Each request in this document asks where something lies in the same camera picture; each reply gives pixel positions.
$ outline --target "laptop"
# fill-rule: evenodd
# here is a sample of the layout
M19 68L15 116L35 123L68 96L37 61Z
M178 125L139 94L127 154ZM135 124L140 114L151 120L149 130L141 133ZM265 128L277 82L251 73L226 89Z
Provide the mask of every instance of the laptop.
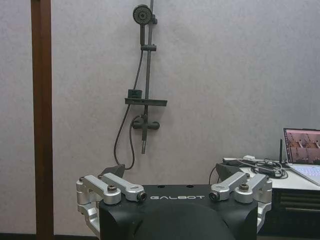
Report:
M284 128L288 166L320 186L320 130Z

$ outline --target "cable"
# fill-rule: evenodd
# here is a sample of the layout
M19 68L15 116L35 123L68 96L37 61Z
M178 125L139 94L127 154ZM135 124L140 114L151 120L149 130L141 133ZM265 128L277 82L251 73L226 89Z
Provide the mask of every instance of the cable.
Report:
M130 170L133 168L133 166L135 165L135 149L134 149L134 145L132 143L132 125L134 124L135 120L138 119L138 118L142 118L143 116L142 115L138 115L138 116L135 116L131 123L130 123L130 126L129 126L129 140L130 140L130 147L131 147L131 153L132 153L132 163L130 165L130 167L127 167L126 170Z
M214 168L212 168L211 172L210 172L210 175L209 175L209 185L210 185L210 182L211 182L211 176L212 176L212 173L214 172L214 170L216 169L217 166L215 166Z
M253 164L237 159L237 162L251 167L251 171L255 174L265 174L273 179L286 179L288 177L279 162L265 158L264 160L254 161Z
M137 83L138 83L138 79L139 79L139 73L140 73L140 69L141 69L141 64L142 64L142 59L143 59L143 55L144 55L144 51L141 50L141 54L140 54L140 60L139 60L139 65L138 65L138 70L136 72L136 76L135 76L135 81L134 81L134 85L133 85L133 89L136 89L136 86L137 86ZM113 156L114 156L114 160L116 162L116 164L120 165L120 162L117 158L117 146L118 146L118 140L119 140L119 136L120 136L120 133L122 131L122 128L125 124L125 121L127 119L127 115L128 115L128 112L129 112L129 109L130 109L130 104L128 104L126 110L125 110L125 113L124 113L124 116L123 116L123 119L122 119L122 122L121 122L121 125L119 127L119 130L118 130L118 133L116 135L116 138L115 138L115 141L114 141L114 145L113 145ZM134 147L133 147L133 144L132 144L132 139L131 139L131 128L132 128L132 124L133 124L133 121L131 121L131 124L130 124L130 127L129 127L129 139L130 139L130 147L131 147L131 154L132 154L132 163L131 163L131 166L130 167L126 167L125 170L130 170L132 169L132 167L134 166L135 164L135 151L134 151Z

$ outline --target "laptop keyboard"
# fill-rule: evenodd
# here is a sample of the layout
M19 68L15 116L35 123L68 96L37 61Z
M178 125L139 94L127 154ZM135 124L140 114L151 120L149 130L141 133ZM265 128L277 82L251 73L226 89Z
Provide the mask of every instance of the laptop keyboard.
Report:
M320 177L320 166L294 166L295 170L309 177Z

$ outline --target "antenna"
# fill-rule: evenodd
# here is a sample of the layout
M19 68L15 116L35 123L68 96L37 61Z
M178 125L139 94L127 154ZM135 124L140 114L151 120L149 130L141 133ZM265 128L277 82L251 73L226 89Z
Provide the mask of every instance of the antenna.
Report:
M280 138L279 163L282 164L282 138Z

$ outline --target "floor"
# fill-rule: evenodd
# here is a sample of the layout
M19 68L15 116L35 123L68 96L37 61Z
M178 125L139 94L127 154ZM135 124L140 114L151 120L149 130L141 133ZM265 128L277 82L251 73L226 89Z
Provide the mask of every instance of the floor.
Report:
M299 237L258 236L256 240L311 240L311 239L299 238Z

